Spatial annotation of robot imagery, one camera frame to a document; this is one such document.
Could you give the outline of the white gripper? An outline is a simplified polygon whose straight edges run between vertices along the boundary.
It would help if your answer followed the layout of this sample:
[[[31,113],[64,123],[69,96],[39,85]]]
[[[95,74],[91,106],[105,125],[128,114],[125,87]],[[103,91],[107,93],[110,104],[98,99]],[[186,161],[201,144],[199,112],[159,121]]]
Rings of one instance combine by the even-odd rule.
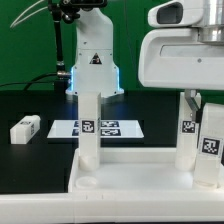
[[[198,41],[194,28],[156,29],[143,39],[138,78],[144,87],[186,89],[191,120],[197,120],[197,90],[224,90],[224,45]]]

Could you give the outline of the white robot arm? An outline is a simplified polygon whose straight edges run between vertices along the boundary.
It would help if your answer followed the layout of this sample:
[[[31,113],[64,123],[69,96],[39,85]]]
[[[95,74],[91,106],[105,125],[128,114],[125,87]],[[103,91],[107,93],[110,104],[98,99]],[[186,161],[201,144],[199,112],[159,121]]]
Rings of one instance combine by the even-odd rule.
[[[113,24],[101,1],[73,5],[81,18],[69,92],[113,96],[119,89]],[[148,24],[153,30],[141,44],[138,79],[145,87],[183,89],[195,119],[196,92],[224,90],[224,0],[171,0],[148,12]]]

